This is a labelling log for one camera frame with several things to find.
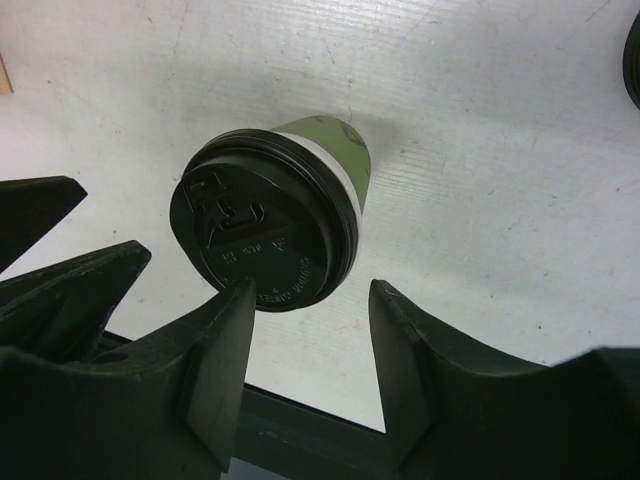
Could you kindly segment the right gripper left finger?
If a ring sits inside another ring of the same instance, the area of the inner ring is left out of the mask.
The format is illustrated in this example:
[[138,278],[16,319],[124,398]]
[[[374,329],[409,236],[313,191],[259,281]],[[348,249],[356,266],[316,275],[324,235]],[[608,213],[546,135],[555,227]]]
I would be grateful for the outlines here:
[[5,479],[217,479],[229,470],[255,320],[245,279],[89,363],[1,354]]

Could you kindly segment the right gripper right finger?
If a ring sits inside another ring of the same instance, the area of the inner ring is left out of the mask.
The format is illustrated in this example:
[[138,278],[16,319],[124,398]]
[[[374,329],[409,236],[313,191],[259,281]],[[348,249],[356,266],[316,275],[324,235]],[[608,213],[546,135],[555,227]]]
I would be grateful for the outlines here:
[[554,366],[486,345],[375,280],[369,322],[394,469],[403,479],[635,479],[639,352]]

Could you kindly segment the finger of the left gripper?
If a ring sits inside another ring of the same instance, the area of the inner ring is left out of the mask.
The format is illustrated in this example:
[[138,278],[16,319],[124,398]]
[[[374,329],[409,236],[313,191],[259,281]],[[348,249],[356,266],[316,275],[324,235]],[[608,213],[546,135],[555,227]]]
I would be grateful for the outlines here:
[[[7,269],[86,197],[74,179],[1,184],[1,267]],[[46,360],[92,358],[110,317],[151,259],[132,240],[1,283],[1,347]]]

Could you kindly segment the black plastic cup lid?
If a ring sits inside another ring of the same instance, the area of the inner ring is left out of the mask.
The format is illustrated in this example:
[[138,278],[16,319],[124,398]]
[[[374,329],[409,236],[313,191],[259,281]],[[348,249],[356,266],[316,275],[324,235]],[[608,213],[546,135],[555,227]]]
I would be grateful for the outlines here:
[[197,272],[218,290],[253,280],[264,312],[330,296],[355,263],[361,217],[337,157],[304,137],[258,129],[204,145],[169,208],[171,230]]

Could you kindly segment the green paper coffee cup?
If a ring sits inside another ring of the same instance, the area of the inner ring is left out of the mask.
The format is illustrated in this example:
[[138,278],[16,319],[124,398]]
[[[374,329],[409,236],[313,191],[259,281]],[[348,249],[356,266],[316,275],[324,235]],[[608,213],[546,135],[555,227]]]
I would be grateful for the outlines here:
[[358,224],[362,222],[371,178],[371,158],[362,136],[349,123],[314,115],[270,129],[316,156],[340,181]]

